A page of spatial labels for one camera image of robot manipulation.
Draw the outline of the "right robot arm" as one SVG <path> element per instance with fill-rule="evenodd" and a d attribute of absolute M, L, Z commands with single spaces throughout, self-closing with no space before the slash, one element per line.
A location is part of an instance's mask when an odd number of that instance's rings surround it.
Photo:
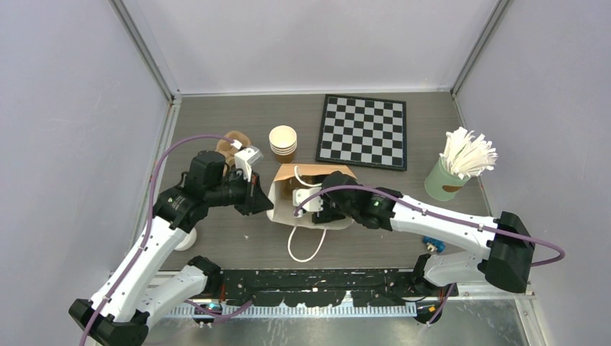
<path fill-rule="evenodd" d="M 513 213 L 503 212 L 499 219 L 457 213 L 392 189 L 362 186 L 339 171 L 324 177 L 321 188 L 339 212 L 367 229 L 429 236 L 461 249 L 418 257 L 410 285 L 420 296 L 451 283 L 478 281 L 510 293 L 527 289 L 535 245 Z"/>

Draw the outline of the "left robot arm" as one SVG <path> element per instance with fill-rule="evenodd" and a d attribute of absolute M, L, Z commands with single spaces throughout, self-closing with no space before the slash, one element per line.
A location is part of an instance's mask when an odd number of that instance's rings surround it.
<path fill-rule="evenodd" d="M 188 298 L 213 298 L 223 284 L 221 268 L 193 257 L 171 279 L 147 287 L 167 257 L 195 230 L 210 208 L 232 206 L 243 216 L 273 209 L 252 165 L 259 149 L 249 146 L 228 166 L 223 154 L 201 151 L 178 184 L 161 192 L 141 240 L 128 252 L 106 284 L 90 299 L 75 300 L 69 314 L 101 345 L 142 345 L 149 329 Z"/>

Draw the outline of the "brown paper bag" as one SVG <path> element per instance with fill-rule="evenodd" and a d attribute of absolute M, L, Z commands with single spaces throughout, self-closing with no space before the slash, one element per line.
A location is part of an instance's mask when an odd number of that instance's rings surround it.
<path fill-rule="evenodd" d="M 338 221 L 322 221 L 315 223 L 314 216 L 321 216 L 324 211 L 330 211 L 325 207 L 323 198 L 316 196 L 309 200 L 294 216 L 294 210 L 306 198 L 321 190 L 321 180 L 329 174 L 339 171 L 355 178 L 356 175 L 345 165 L 329 164 L 282 164 L 270 187 L 268 198 L 274 204 L 274 208 L 267 211 L 267 217 L 274 223 L 292 226 L 292 231 L 287 241 L 287 251 L 296 262 L 305 263 L 312 260 L 321 248 L 326 232 L 346 229 L 353 221 L 343 218 Z M 298 259 L 291 251 L 291 242 L 295 231 L 303 229 L 321 229 L 323 231 L 321 240 L 314 253 L 306 259 Z"/>

